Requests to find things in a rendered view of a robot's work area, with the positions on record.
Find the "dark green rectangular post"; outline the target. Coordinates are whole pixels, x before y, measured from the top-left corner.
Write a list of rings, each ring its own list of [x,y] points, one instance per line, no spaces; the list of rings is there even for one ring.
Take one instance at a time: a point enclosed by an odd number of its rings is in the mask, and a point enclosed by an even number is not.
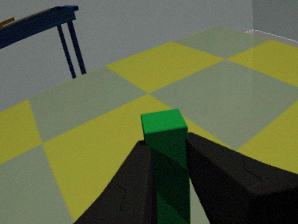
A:
[[[157,224],[192,224],[185,148],[188,125],[178,108],[142,113],[141,121],[145,143],[152,151]]]

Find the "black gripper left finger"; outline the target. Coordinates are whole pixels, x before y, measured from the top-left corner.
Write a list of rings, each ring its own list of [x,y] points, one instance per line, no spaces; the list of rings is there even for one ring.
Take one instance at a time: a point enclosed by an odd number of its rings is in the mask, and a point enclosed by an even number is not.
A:
[[[97,200],[73,224],[157,224],[152,151],[138,141]]]

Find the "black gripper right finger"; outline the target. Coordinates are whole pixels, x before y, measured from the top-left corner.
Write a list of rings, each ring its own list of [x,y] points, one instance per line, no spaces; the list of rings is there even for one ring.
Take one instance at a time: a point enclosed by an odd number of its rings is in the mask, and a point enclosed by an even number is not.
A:
[[[189,132],[186,167],[210,224],[298,224],[298,175]]]

